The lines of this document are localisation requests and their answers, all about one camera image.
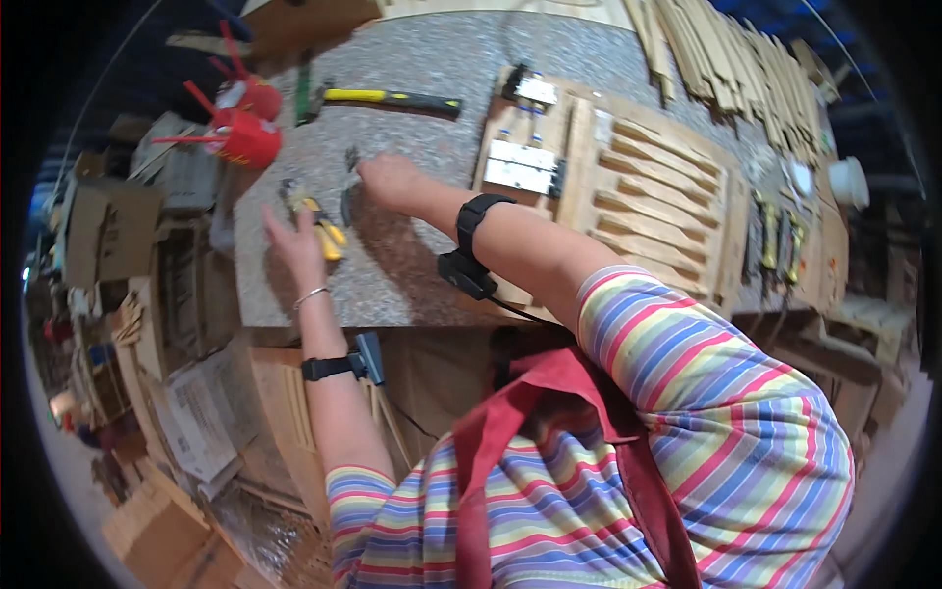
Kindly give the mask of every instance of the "hammer handle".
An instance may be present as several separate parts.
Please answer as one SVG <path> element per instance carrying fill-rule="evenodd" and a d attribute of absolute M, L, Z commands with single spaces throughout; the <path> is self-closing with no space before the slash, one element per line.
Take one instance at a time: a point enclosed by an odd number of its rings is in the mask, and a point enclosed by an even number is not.
<path fill-rule="evenodd" d="M 458 98 L 444 98 L 429 94 L 415 94 L 392 90 L 341 90 L 332 88 L 324 93 L 324 100 L 355 100 L 400 106 L 437 112 L 448 117 L 457 117 L 462 111 L 462 101 Z"/>

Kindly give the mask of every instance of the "hammer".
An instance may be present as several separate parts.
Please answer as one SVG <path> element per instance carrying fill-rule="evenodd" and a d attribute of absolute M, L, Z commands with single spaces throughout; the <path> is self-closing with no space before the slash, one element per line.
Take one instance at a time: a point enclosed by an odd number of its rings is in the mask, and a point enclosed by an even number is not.
<path fill-rule="evenodd" d="M 445 115 L 451 119 L 457 118 L 462 111 L 462 101 L 459 98 L 444 98 L 442 96 L 398 90 L 343 90 L 333 88 L 333 81 L 329 80 L 321 85 L 311 98 L 310 110 L 308 111 L 309 120 L 313 120 L 317 116 L 325 101 L 368 102 L 400 108 L 414 108 Z"/>

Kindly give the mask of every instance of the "hand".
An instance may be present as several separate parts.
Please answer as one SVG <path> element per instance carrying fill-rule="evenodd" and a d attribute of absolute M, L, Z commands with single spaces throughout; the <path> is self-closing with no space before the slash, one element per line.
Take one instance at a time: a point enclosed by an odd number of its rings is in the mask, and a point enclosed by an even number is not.
<path fill-rule="evenodd" d="M 299 296 L 327 285 L 324 253 L 314 230 L 314 213 L 306 206 L 301 207 L 296 214 L 298 231 L 292 231 L 272 214 L 268 205 L 262 205 L 262 212 L 268 241 L 291 270 Z"/>
<path fill-rule="evenodd" d="M 420 187 L 434 182 L 403 155 L 379 154 L 356 168 L 366 198 L 403 215 L 415 216 Z"/>

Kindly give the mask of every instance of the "red strap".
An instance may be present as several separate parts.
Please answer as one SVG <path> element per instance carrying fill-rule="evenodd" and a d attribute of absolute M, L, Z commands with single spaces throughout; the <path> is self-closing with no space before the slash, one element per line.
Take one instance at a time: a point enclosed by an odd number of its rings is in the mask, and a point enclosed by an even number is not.
<path fill-rule="evenodd" d="M 668 583 L 700 587 L 687 531 L 654 462 L 647 430 L 627 397 L 576 347 L 530 356 L 514 368 L 526 372 L 460 419 L 452 431 L 458 467 L 458 586 L 492 585 L 484 494 L 488 475 L 537 402 L 545 395 L 570 393 L 598 412 L 603 437 L 615 446 L 632 512 Z"/>

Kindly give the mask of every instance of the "striped shirt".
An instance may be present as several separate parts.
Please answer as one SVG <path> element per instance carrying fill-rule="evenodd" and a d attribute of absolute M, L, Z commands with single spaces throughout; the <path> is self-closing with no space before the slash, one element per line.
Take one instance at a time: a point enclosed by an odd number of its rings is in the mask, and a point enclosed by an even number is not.
<path fill-rule="evenodd" d="M 638 409 L 704 585 L 805 586 L 847 516 L 853 458 L 820 390 L 634 266 L 579 291 L 578 341 Z M 338 587 L 455 584 L 458 496 L 444 437 L 396 486 L 327 477 Z M 495 586 L 663 586 L 598 420 L 543 407 L 486 486 Z"/>

